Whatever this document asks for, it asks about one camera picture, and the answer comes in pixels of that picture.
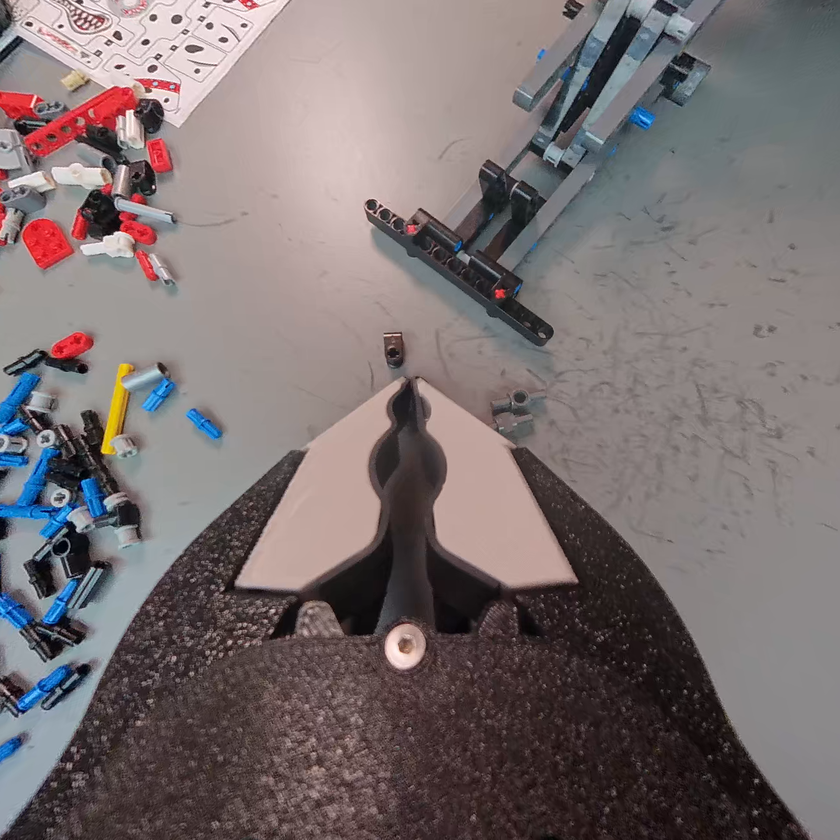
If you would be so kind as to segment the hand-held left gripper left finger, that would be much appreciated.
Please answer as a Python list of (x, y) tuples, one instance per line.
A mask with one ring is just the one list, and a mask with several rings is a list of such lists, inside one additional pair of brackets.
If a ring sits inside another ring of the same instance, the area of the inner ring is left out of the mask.
[(400, 377), (304, 448), (237, 592), (325, 602), (349, 635), (378, 629), (394, 566), (391, 484), (414, 407)]

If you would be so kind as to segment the grey black toy chassis model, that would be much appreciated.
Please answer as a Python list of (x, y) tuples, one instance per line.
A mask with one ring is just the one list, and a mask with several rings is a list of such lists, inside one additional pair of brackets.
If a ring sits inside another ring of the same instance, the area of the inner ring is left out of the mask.
[(566, 2), (568, 19), (512, 103), (528, 121), (486, 160), (444, 220), (398, 215), (377, 199), (369, 222), (486, 313), (543, 347), (553, 327), (520, 303), (516, 268), (614, 154), (630, 126), (648, 130), (659, 99), (684, 106), (710, 66), (688, 46), (720, 1)]

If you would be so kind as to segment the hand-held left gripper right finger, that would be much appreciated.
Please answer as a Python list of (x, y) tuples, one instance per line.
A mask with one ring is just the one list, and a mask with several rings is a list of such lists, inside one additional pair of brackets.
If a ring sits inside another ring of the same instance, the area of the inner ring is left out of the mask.
[(413, 400), (435, 628), (467, 633), (494, 602), (577, 586), (517, 446), (423, 378)]

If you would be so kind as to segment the white sticker sheet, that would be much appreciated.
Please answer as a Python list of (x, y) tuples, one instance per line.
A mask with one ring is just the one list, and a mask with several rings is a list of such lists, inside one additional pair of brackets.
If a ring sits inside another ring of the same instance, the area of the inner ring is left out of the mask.
[(180, 127), (288, 1), (11, 1), (12, 32), (110, 88), (133, 80)]

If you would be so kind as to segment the pile of red white pieces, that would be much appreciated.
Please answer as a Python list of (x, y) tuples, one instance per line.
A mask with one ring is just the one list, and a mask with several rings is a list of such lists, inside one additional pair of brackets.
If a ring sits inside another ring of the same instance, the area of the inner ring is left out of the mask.
[(77, 251), (130, 259), (150, 282), (175, 286), (153, 252), (172, 212), (150, 205), (170, 175), (160, 136), (177, 82), (117, 75), (75, 108), (33, 93), (2, 91), (2, 246), (23, 242), (41, 270)]

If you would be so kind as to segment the pile of blue black pins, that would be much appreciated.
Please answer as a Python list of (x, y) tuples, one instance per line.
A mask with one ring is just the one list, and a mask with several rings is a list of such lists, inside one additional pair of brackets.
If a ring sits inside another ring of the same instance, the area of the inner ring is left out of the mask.
[(186, 418), (209, 408), (206, 332), (148, 324), (62, 332), (2, 318), (2, 786), (57, 763), (117, 646), (183, 548), (224, 452)]

